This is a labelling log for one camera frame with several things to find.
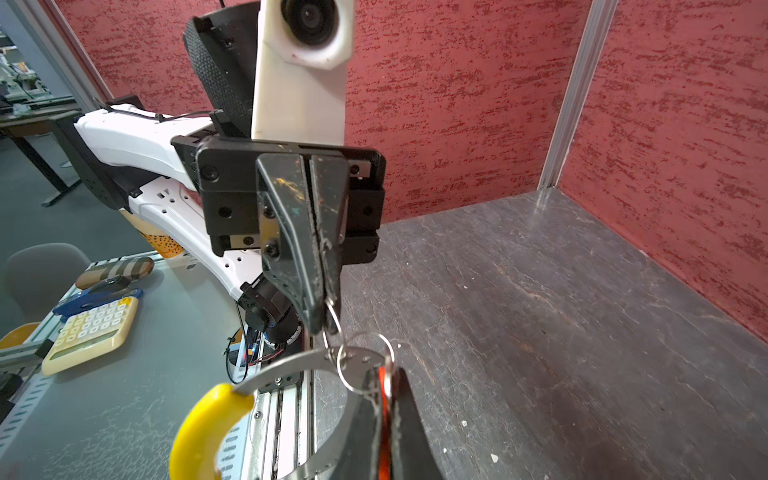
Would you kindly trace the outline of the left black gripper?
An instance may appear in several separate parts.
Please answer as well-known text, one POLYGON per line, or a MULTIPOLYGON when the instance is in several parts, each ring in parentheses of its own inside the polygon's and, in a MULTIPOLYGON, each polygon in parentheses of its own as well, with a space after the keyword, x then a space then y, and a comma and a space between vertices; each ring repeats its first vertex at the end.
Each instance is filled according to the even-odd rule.
POLYGON ((216 255, 262 252, 263 273, 311 335, 341 305, 342 265, 377 255, 384 156, 373 149, 176 136, 216 255))

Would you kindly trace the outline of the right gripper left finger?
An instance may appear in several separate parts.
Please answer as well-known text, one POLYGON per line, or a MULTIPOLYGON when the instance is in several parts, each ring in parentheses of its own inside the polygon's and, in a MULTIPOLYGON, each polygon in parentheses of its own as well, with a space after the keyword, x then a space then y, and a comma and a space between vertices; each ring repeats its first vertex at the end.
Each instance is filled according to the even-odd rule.
POLYGON ((359 397, 340 458, 330 479, 373 480, 379 477, 383 403, 377 371, 369 371, 364 386, 372 393, 359 397))

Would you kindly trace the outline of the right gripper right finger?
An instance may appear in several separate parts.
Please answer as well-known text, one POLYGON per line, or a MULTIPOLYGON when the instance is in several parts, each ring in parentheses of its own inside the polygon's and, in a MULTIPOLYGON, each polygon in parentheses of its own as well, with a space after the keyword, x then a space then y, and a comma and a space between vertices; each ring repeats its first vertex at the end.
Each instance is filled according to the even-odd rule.
POLYGON ((390 479, 443 479, 403 368, 395 370, 388 395, 390 479))

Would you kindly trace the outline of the red key tag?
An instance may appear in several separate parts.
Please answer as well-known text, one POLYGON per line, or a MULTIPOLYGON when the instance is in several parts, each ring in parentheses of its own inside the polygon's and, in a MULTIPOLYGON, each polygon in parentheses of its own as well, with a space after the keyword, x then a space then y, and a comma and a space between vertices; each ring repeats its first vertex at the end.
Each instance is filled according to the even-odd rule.
POLYGON ((381 431, 377 465, 378 480, 391 478, 391 413, 392 413, 392 375, 386 367, 378 370, 381 398, 381 431))

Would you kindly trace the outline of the small keys bunch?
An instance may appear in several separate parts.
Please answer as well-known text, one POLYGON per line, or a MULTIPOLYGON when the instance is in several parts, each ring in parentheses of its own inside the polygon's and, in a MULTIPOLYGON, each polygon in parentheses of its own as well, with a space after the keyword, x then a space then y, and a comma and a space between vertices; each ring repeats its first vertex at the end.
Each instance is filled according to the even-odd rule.
POLYGON ((347 338, 335 303, 325 299, 324 305, 328 320, 321 330, 321 338, 341 383, 349 392, 368 399, 381 392, 390 396, 396 359, 390 339, 374 330, 358 331, 347 338), (384 353, 354 345, 355 340, 363 337, 380 340, 385 346, 384 353))

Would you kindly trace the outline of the large perforated keyring yellow segment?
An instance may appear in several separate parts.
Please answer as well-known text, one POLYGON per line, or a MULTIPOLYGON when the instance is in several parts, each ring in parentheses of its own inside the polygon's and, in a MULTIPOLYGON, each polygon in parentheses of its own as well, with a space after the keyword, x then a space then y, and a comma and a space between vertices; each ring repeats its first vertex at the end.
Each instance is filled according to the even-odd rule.
POLYGON ((174 441, 173 479, 369 479, 377 450, 367 445, 380 431, 374 402, 377 369, 391 366, 392 351, 341 345, 279 360, 237 385, 210 390, 190 411, 174 441), (336 428, 318 443, 314 375, 337 375, 347 390, 336 428))

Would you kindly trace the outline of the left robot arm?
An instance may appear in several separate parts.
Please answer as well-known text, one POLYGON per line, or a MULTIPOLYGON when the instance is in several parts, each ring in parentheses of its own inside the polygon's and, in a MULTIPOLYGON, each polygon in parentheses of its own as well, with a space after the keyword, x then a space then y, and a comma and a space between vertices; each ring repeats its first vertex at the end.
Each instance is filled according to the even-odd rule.
POLYGON ((344 142, 352 1, 255 1, 192 18, 212 104, 116 100, 56 124, 91 193, 199 260, 275 346, 341 330, 341 271, 377 255, 382 153, 344 142))

